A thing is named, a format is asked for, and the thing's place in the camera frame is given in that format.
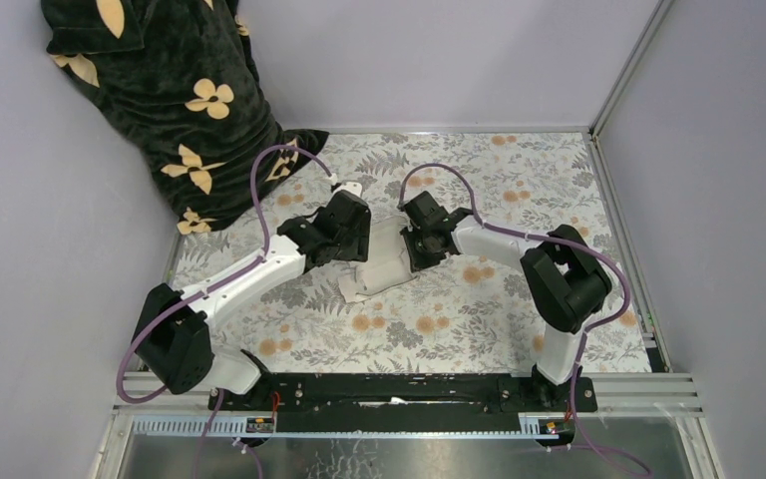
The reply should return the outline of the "white cardboard paper box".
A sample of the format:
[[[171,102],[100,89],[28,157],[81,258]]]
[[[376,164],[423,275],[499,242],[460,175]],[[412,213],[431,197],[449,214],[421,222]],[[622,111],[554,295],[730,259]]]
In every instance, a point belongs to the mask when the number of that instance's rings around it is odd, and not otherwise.
[[[352,262],[348,272],[338,278],[339,290],[347,302],[371,299],[418,276],[418,272],[410,270],[400,235],[408,222],[406,217],[390,217],[371,226],[367,259]]]

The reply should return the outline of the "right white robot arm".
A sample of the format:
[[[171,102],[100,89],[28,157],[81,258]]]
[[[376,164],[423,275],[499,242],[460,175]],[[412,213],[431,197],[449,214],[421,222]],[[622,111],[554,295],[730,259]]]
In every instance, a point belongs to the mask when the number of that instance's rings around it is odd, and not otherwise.
[[[610,277],[579,232],[561,225],[530,236],[490,225],[465,208],[448,211],[428,192],[402,203],[401,230],[411,270],[422,271],[454,255],[483,256],[524,275],[530,297],[546,324],[545,349],[532,385],[541,409],[556,411],[572,397],[582,331],[612,291]]]

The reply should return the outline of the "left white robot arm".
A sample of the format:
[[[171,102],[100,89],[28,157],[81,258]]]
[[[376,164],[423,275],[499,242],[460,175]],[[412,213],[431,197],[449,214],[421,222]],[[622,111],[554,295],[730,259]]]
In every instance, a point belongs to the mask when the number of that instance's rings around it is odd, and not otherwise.
[[[356,182],[338,185],[326,206],[284,222],[264,249],[223,271],[172,289],[162,283],[147,295],[135,330],[135,353],[178,395],[197,386],[229,391],[247,410],[268,400],[265,368],[250,353],[214,341],[233,313],[267,292],[334,261],[367,259],[371,211]]]

